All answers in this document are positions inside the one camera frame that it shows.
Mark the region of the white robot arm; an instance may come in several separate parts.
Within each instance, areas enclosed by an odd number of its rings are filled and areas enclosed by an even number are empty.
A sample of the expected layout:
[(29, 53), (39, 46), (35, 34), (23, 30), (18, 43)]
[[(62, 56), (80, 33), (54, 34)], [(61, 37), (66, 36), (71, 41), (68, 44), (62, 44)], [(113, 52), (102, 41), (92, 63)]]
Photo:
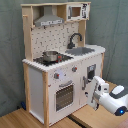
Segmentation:
[(94, 76), (88, 93), (87, 104), (94, 110), (103, 106), (115, 116), (128, 112), (128, 86), (118, 85), (109, 90), (109, 84), (99, 76)]

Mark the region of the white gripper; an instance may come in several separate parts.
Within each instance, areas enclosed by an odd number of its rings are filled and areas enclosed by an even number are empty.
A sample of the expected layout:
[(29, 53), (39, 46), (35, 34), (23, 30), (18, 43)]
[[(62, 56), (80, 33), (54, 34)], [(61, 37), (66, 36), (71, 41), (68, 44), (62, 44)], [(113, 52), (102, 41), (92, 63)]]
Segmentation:
[(91, 106), (94, 110), (97, 110), (99, 107), (99, 99), (103, 93), (109, 92), (109, 84), (106, 83), (101, 77), (94, 76), (90, 90), (88, 92), (87, 104)]

